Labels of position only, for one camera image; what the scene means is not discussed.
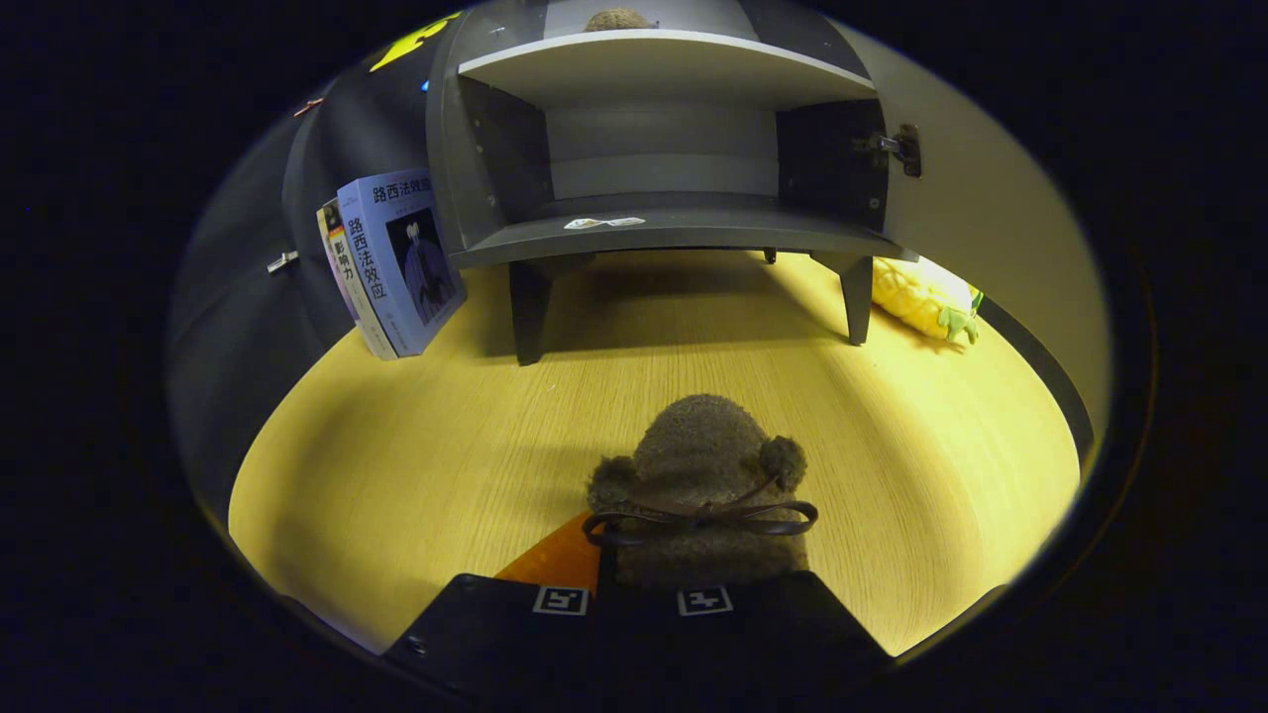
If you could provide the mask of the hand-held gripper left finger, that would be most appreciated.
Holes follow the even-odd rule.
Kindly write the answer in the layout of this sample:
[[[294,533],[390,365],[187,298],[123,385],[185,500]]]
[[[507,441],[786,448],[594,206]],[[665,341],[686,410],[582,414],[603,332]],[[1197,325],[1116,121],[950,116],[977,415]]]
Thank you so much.
[[[456,573],[383,653],[430,684],[611,684],[605,642],[619,556],[579,513],[492,576]]]

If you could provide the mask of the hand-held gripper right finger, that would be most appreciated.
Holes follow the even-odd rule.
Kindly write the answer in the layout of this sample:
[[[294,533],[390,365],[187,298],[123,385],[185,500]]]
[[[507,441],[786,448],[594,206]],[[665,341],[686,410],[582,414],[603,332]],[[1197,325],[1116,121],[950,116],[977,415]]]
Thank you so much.
[[[809,571],[678,587],[634,615],[634,683],[670,694],[819,694],[891,662]]]

